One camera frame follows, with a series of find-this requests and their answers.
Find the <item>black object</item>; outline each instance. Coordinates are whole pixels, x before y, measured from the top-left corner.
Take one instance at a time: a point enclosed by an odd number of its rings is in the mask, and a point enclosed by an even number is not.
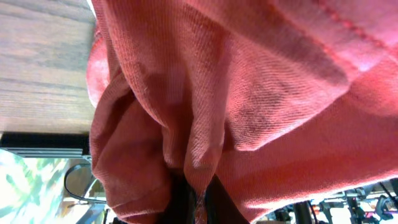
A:
[[[76,171],[78,169],[84,168],[84,167],[91,167],[91,165],[90,164],[77,164],[77,165],[74,165],[73,167],[69,168],[67,170],[67,172],[65,173],[65,177],[63,178],[63,187],[68,192],[68,194],[71,197],[75,198],[75,199],[82,200],[82,201],[85,201],[85,202],[91,202],[91,203],[106,204],[106,201],[104,201],[104,200],[97,200],[97,199],[92,199],[92,198],[84,198],[84,197],[81,197],[79,195],[75,195],[74,193],[70,192],[70,190],[68,189],[68,187],[67,187],[68,176],[72,172],[74,172],[74,171]]]
[[[384,195],[380,195],[379,200],[377,201],[376,204],[376,209],[375,212],[377,215],[380,216],[382,220],[391,220],[393,219],[393,216],[389,213],[385,213],[387,211],[387,197]]]
[[[102,220],[102,224],[107,224],[107,223],[106,223],[106,219],[108,218],[109,211],[110,211],[109,208],[107,208],[107,209],[105,210],[104,219]]]
[[[4,133],[0,148],[25,158],[90,158],[88,134]]]
[[[358,206],[355,197],[347,197],[347,204],[349,212],[351,213],[351,223],[352,224],[362,224],[362,223],[370,223],[370,224],[379,224],[379,220],[374,217],[366,217],[365,212],[361,207]]]
[[[321,212],[323,212],[323,214],[325,214],[329,224],[333,224],[333,219],[332,219],[331,212],[330,212],[330,209],[331,209],[330,204],[326,203],[326,202],[321,202],[321,203],[319,203],[319,209]]]
[[[315,214],[315,211],[313,210],[313,207],[312,207],[312,205],[311,205],[311,202],[310,201],[307,201],[308,202],[308,206],[310,207],[310,210],[311,210],[311,212],[312,212],[312,216],[313,216],[313,219],[314,219],[314,221],[315,221],[315,224],[319,224],[318,223],[318,219],[317,219],[317,215]]]
[[[195,191],[189,186],[184,176],[174,177],[172,198],[156,224],[193,224],[197,206]],[[208,224],[249,224],[216,175],[206,190],[204,206]]]
[[[380,184],[381,188],[383,188],[384,192],[388,195],[388,197],[392,200],[392,202],[394,202],[394,205],[396,206],[396,209],[398,210],[397,199],[390,194],[390,192],[387,190],[387,188],[384,186],[384,184],[382,182],[380,182],[379,184]]]
[[[281,221],[281,222],[289,222],[290,221],[289,212],[284,208],[275,210],[274,215],[275,215],[275,220],[277,220],[277,221]]]
[[[308,202],[299,202],[293,204],[294,216],[296,224],[309,224],[312,223],[310,208]]]
[[[128,224],[128,223],[125,223],[124,221],[118,219],[117,217],[114,217],[112,224]]]

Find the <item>red object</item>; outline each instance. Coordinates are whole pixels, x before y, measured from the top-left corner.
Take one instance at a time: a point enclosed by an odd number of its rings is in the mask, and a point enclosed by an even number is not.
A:
[[[397,177],[397,1],[93,3],[93,173],[119,218],[154,222],[173,172],[217,174],[248,220]]]
[[[91,104],[97,107],[97,104],[109,85],[109,66],[106,55],[106,44],[102,38],[98,27],[94,34],[94,44],[88,58],[87,65],[87,90]]]

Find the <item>pink fabric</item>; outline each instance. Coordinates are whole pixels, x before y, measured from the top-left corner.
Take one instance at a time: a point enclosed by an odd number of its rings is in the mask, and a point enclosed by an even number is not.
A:
[[[94,34],[94,44],[88,57],[87,65],[87,90],[91,104],[97,107],[97,104],[109,85],[109,66],[106,56],[106,44],[100,30],[96,28]]]
[[[248,220],[397,177],[397,1],[93,3],[93,173],[123,220],[153,223],[171,173]]]

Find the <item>stitching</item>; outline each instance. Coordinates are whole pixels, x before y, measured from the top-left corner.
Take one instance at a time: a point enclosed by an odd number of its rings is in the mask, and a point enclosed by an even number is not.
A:
[[[353,65],[349,60],[344,59],[339,57],[337,54],[335,54],[330,48],[328,48],[324,43],[322,43],[320,40],[317,40],[316,38],[314,38],[313,36],[309,35],[304,29],[300,28],[297,24],[295,24],[294,22],[292,22],[290,19],[288,19],[286,16],[283,15],[283,13],[281,13],[281,11],[279,10],[279,8],[277,6],[275,6],[273,3],[271,3],[270,1],[267,1],[267,4],[276,12],[278,13],[278,15],[286,22],[288,23],[290,26],[292,26],[294,29],[296,29],[297,31],[301,32],[302,35],[304,37],[306,37],[308,40],[310,40],[314,45],[319,46],[323,52],[331,57],[332,61],[341,61],[344,62],[347,66],[349,66],[350,70],[353,70],[354,72],[358,71],[358,68]]]
[[[387,46],[383,41],[376,39],[370,34],[367,34],[362,27],[355,25],[354,22],[342,18],[336,10],[332,9],[330,6],[326,4],[325,0],[314,0],[314,1],[318,3],[319,8],[322,11],[324,11],[333,21],[343,25],[343,27],[354,32],[358,37],[372,42],[376,47],[387,49]]]

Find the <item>wooden table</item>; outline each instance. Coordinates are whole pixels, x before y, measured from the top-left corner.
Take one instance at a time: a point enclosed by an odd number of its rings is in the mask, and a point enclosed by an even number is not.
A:
[[[0,0],[0,133],[84,133],[95,18],[85,0]]]

